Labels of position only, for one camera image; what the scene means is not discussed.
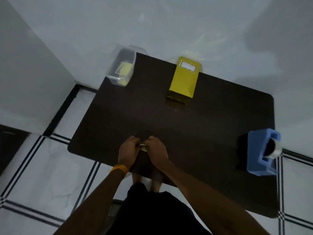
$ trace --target person's left arm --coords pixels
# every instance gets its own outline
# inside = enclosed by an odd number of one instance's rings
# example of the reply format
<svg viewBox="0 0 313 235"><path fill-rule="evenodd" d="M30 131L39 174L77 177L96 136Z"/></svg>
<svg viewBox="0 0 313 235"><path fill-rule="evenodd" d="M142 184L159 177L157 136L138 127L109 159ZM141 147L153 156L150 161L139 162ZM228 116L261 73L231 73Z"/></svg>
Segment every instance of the person's left arm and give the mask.
<svg viewBox="0 0 313 235"><path fill-rule="evenodd" d="M140 150L139 142L139 138L131 136L121 145L118 165L125 165L127 169L131 168ZM125 173L122 169L115 169L109 173L54 235L96 235L101 233L115 192L124 177Z"/></svg>

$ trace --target bare foot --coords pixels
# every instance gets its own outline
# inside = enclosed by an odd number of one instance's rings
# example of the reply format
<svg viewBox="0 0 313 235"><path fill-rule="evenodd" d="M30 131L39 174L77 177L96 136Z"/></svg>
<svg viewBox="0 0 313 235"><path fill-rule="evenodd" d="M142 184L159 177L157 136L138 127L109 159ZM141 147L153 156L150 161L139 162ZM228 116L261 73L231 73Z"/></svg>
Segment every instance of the bare foot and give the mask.
<svg viewBox="0 0 313 235"><path fill-rule="evenodd" d="M160 188L161 188L161 186L162 186L161 182L158 182L156 180L152 180L149 192L158 193Z"/></svg>
<svg viewBox="0 0 313 235"><path fill-rule="evenodd" d="M142 179L141 175L133 173L131 177L133 178L133 185L141 182L141 179Z"/></svg>

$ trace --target black shorts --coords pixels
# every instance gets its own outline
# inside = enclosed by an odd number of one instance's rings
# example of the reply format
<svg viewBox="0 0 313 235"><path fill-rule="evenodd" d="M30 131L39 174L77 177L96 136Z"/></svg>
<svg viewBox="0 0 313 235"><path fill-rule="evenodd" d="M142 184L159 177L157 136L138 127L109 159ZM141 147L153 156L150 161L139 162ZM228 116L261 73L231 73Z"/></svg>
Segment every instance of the black shorts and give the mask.
<svg viewBox="0 0 313 235"><path fill-rule="evenodd" d="M191 209L168 192L148 192L132 185L107 234L211 234Z"/></svg>

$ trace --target bracelet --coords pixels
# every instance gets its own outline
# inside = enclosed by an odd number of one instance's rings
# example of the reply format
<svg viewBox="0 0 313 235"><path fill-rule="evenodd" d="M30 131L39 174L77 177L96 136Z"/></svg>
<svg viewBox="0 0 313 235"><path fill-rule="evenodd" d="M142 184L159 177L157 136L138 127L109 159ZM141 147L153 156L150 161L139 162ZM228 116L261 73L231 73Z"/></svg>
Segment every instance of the bracelet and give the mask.
<svg viewBox="0 0 313 235"><path fill-rule="evenodd" d="M124 165L116 165L116 166L114 166L114 167L110 170L109 173L111 173L111 172L114 171L115 169L122 169L123 172L124 172L124 174L125 174L124 176L126 176L126 173L128 172L128 169L127 169L126 166L124 166Z"/></svg>

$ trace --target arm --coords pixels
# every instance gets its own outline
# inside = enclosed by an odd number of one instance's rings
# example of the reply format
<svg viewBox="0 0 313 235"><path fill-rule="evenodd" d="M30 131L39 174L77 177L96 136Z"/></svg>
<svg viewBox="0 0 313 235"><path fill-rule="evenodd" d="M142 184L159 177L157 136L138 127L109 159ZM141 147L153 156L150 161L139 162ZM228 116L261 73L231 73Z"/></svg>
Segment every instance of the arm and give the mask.
<svg viewBox="0 0 313 235"><path fill-rule="evenodd" d="M140 142L131 136L119 149L118 165L128 169L134 164ZM86 235L100 234L108 217L115 192L125 177L122 169L115 169L98 185L88 198L69 216L54 235Z"/></svg>
<svg viewBox="0 0 313 235"><path fill-rule="evenodd" d="M174 166L159 139L151 136L144 144L151 162L175 183L213 234L268 234L240 205Z"/></svg>

